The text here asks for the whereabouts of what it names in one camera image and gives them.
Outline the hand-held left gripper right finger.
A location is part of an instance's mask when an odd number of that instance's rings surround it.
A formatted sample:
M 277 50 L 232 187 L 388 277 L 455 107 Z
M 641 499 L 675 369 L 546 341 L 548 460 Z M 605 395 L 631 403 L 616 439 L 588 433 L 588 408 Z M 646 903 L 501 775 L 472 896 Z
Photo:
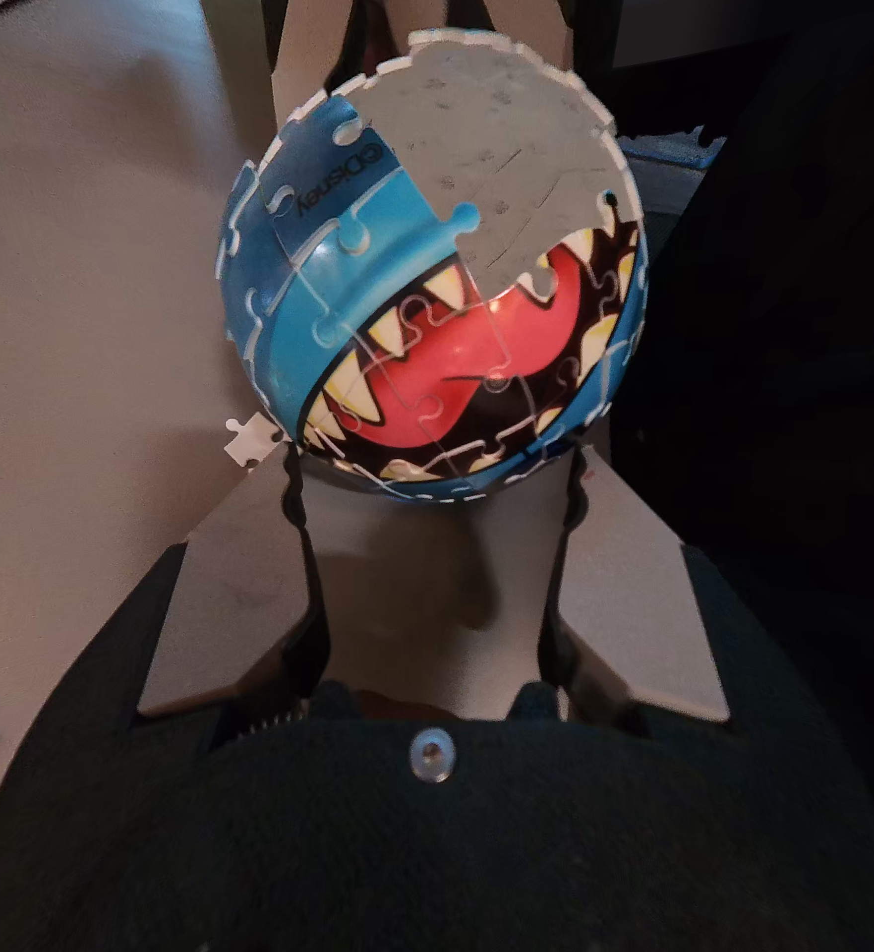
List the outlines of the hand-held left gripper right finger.
M 555 674 L 581 720 L 639 706 L 728 720 L 679 536 L 592 446 L 576 450 L 548 599 Z

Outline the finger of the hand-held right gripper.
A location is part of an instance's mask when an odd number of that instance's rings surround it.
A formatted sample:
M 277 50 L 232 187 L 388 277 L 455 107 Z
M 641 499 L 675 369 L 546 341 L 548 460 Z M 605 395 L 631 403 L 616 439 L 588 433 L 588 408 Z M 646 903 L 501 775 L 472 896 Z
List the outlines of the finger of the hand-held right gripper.
M 372 74 L 370 8 L 365 1 L 286 3 L 271 79 L 277 133 L 269 158 L 282 147 L 286 126 L 295 128 L 328 91 L 349 92 Z
M 574 32 L 557 1 L 484 1 L 498 51 L 547 72 L 574 72 Z

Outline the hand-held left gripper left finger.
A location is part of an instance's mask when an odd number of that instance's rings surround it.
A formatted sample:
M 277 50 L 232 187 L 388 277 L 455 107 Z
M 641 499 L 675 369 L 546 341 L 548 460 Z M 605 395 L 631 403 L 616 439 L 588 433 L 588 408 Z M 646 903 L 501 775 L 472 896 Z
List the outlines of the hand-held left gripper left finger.
M 311 696 L 330 634 L 301 492 L 298 451 L 280 446 L 190 533 L 141 714 L 234 702 L 269 718 Z

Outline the white puzzle piece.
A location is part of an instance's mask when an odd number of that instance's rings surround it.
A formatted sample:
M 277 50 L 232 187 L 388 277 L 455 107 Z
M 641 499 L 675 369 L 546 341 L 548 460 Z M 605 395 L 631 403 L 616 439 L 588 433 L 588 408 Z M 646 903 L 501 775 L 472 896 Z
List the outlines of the white puzzle piece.
M 260 465 L 279 444 L 288 441 L 284 429 L 260 411 L 253 413 L 244 422 L 229 418 L 225 426 L 230 438 L 224 451 L 244 470 Z

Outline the blue puzzle ball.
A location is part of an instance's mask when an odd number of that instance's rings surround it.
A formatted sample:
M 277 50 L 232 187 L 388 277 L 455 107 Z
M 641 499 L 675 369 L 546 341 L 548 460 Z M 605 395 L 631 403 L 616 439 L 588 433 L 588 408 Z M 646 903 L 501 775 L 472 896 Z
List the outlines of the blue puzzle ball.
M 648 246 L 606 107 L 486 30 L 320 90 L 220 225 L 226 339 L 300 452 L 371 492 L 475 501 L 611 407 Z

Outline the person's dark clothing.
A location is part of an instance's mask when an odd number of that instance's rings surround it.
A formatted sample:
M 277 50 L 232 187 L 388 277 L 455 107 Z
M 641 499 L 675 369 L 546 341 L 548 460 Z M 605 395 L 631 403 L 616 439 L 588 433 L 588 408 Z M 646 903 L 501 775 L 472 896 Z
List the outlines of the person's dark clothing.
M 623 478 L 811 685 L 874 801 L 874 2 L 621 69 L 635 137 L 726 141 L 652 257 L 612 410 Z

